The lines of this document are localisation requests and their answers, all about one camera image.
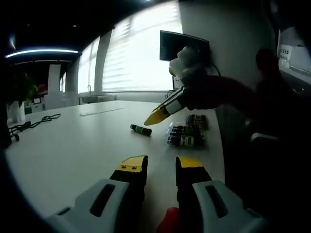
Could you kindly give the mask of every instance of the table surface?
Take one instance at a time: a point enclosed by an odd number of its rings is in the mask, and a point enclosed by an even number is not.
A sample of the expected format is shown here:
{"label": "table surface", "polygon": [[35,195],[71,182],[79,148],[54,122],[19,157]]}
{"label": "table surface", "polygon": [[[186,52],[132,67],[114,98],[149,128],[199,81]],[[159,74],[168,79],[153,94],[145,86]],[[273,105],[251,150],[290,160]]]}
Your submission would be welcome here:
{"label": "table surface", "polygon": [[[61,113],[59,119],[42,123],[19,134],[6,151],[9,167],[29,203],[42,217],[65,206],[102,178],[109,178],[121,161],[148,155],[147,184],[140,229],[155,232],[166,209],[178,207],[175,158],[185,156],[203,163],[213,180],[225,182],[223,148],[214,110],[183,109],[150,126],[151,137],[130,129],[143,126],[158,103],[110,101],[53,109],[26,115],[32,123]],[[80,114],[101,112],[89,116]],[[205,114],[210,123],[205,149],[181,149],[163,140],[171,122],[184,123],[188,114]]]}

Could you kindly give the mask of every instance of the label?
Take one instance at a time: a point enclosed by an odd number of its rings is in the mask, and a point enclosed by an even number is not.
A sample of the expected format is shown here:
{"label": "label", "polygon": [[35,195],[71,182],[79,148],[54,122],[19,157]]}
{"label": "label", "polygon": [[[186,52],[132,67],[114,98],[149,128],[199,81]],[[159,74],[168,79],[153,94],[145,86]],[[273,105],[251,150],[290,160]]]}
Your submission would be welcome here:
{"label": "label", "polygon": [[182,136],[180,138],[180,145],[185,147],[192,147],[194,142],[194,138],[191,136]]}
{"label": "label", "polygon": [[292,48],[293,47],[289,45],[281,45],[278,51],[279,58],[289,61],[292,54]]}
{"label": "label", "polygon": [[172,132],[179,132],[179,133],[182,133],[182,132],[183,132],[183,129],[172,129]]}
{"label": "label", "polygon": [[143,127],[136,126],[135,131],[138,133],[142,133]]}
{"label": "label", "polygon": [[201,125],[202,122],[201,122],[200,120],[194,120],[193,123],[194,123],[195,125]]}
{"label": "label", "polygon": [[185,133],[185,134],[191,134],[192,131],[193,131],[193,130],[192,130],[192,126],[189,126],[189,125],[184,126],[183,133]]}
{"label": "label", "polygon": [[195,115],[194,120],[201,120],[201,116],[200,115]]}

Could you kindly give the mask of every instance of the faucet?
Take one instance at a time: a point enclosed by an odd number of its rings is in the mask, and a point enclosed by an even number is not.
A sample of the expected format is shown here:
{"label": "faucet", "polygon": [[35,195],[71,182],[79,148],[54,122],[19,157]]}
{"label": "faucet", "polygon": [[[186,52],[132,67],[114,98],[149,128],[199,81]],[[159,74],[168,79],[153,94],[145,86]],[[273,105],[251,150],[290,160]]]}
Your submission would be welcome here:
{"label": "faucet", "polygon": [[87,89],[88,89],[88,95],[91,96],[91,90],[92,90],[91,85],[88,85],[88,86],[87,86]]}

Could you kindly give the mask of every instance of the box of bottles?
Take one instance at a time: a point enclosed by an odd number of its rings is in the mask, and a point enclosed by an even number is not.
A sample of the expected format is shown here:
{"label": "box of bottles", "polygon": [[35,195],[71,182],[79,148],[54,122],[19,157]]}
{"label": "box of bottles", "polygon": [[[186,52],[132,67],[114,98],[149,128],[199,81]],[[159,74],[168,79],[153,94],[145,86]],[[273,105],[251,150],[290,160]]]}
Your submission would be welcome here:
{"label": "box of bottles", "polygon": [[186,119],[186,125],[197,125],[201,130],[208,130],[208,119],[205,115],[189,115]]}
{"label": "box of bottles", "polygon": [[201,147],[205,145],[204,134],[198,125],[172,123],[166,133],[166,143],[175,147]]}

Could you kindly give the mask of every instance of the window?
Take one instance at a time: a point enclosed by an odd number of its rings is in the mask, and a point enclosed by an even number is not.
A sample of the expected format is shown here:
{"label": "window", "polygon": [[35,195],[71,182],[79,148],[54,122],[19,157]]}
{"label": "window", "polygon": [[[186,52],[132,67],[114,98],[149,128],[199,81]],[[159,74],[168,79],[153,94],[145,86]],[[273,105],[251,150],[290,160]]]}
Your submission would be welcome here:
{"label": "window", "polygon": [[79,62],[78,93],[88,92],[88,86],[94,91],[96,55],[99,45],[99,37],[83,52]]}
{"label": "window", "polygon": [[116,25],[104,64],[103,91],[173,88],[169,62],[159,60],[160,30],[182,33],[176,1],[149,8]]}
{"label": "window", "polygon": [[59,82],[59,91],[65,92],[66,90],[66,73],[63,75],[63,77],[60,79]]}

